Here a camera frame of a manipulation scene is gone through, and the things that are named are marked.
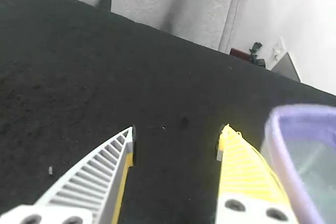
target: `screw hole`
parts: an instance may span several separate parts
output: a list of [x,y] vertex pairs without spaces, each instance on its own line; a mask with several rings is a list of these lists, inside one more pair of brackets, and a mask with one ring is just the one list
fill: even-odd
[[83,219],[79,218],[77,216],[72,216],[68,219],[66,219],[62,224],[82,224]]
[[42,220],[40,215],[30,215],[26,217],[21,224],[39,224]]
[[275,208],[268,209],[266,211],[266,215],[269,218],[273,218],[273,219],[280,220],[280,221],[287,221],[288,220],[287,216],[283,212],[281,212],[280,210],[275,209]]
[[238,200],[230,199],[225,202],[225,207],[233,211],[245,212],[245,206]]

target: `small debris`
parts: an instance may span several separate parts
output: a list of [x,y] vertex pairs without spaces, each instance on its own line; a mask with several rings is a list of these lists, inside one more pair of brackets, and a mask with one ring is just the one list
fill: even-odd
[[49,166],[49,168],[48,168],[48,174],[49,174],[49,175],[54,174],[54,169],[53,169],[52,166]]
[[178,130],[182,131],[188,128],[189,126],[189,119],[186,116],[181,117],[178,123]]

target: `purple rim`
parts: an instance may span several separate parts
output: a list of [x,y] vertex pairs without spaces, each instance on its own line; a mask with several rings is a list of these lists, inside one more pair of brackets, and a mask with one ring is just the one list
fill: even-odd
[[292,208],[300,223],[322,224],[324,221],[319,215],[314,203],[306,192],[303,181],[296,172],[287,151],[285,141],[280,130],[280,120],[283,117],[296,116],[333,116],[336,118],[336,109],[321,105],[286,105],[275,108],[266,123],[265,136],[271,136],[267,142],[272,167],[279,176]]

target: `black carpet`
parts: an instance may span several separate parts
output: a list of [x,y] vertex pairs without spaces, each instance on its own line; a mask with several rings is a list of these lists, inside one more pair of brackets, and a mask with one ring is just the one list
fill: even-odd
[[211,223],[220,126],[260,147],[292,103],[336,97],[74,0],[0,0],[0,212],[135,124],[119,223]]

